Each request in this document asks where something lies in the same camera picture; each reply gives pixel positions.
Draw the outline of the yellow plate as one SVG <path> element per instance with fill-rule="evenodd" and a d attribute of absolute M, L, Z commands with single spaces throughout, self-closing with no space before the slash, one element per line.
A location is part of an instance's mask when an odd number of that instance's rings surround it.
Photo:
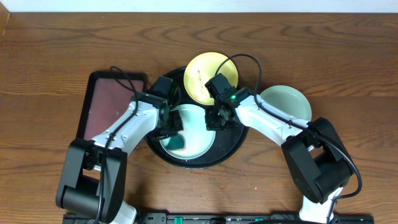
<path fill-rule="evenodd" d="M 184 72 L 183 84 L 194 101 L 202 105 L 214 105 L 214 99 L 206 89 L 205 83 L 214 77 L 218 67 L 227 58 L 217 52 L 206 52 L 190 61 Z"/>

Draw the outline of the green sponge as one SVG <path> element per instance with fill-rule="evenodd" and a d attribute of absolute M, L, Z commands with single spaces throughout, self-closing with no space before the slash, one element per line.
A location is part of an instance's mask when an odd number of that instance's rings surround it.
<path fill-rule="evenodd" d="M 171 136 L 169 143 L 166 145 L 166 149 L 170 151 L 180 150 L 185 147 L 185 140 L 181 135 Z"/>

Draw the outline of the mint green plate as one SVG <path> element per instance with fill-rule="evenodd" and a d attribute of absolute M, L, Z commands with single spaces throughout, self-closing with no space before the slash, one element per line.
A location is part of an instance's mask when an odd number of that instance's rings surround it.
<path fill-rule="evenodd" d="M 169 143 L 169 138 L 160 140 L 160 145 L 169 155 L 177 159 L 196 159 L 204 155 L 216 136 L 215 131 L 206 129 L 205 110 L 191 104 L 178 105 L 175 110 L 179 110 L 183 124 L 183 130 L 179 131 L 177 135 L 183 136 L 185 147 L 180 150 L 167 150 L 166 145 Z"/>
<path fill-rule="evenodd" d="M 311 120 L 312 109 L 307 98 L 291 86 L 277 85 L 264 90 L 260 96 L 270 105 L 296 118 Z"/>

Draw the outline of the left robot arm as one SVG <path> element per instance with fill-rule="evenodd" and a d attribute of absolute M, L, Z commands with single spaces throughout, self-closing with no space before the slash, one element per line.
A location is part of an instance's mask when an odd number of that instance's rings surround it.
<path fill-rule="evenodd" d="M 96 222 L 118 219 L 124 200 L 127 159 L 141 139 L 166 131 L 175 118 L 168 94 L 141 92 L 121 117 L 90 140 L 76 138 L 67 150 L 55 203 Z"/>

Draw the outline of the mint green plate front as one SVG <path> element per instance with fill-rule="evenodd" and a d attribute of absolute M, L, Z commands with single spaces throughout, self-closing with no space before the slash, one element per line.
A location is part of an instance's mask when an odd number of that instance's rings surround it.
<path fill-rule="evenodd" d="M 205 110 L 191 104 L 178 105 L 175 110 L 179 110 L 183 124 L 183 130 L 179 131 L 177 135 L 183 136 L 185 147 L 180 150 L 167 150 L 166 145 L 169 143 L 169 138 L 160 140 L 160 145 L 169 155 L 177 159 L 196 159 L 204 155 L 216 136 L 215 131 L 206 129 Z"/>

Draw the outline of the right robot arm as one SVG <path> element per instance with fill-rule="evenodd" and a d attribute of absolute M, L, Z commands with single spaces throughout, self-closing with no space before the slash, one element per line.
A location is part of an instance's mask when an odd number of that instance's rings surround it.
<path fill-rule="evenodd" d="M 254 90 L 207 85 L 215 101 L 211 114 L 222 126 L 242 124 L 274 141 L 282 149 L 292 179 L 303 194 L 299 217 L 330 223 L 343 187 L 358 168 L 333 125 L 325 118 L 300 119 L 270 105 Z"/>

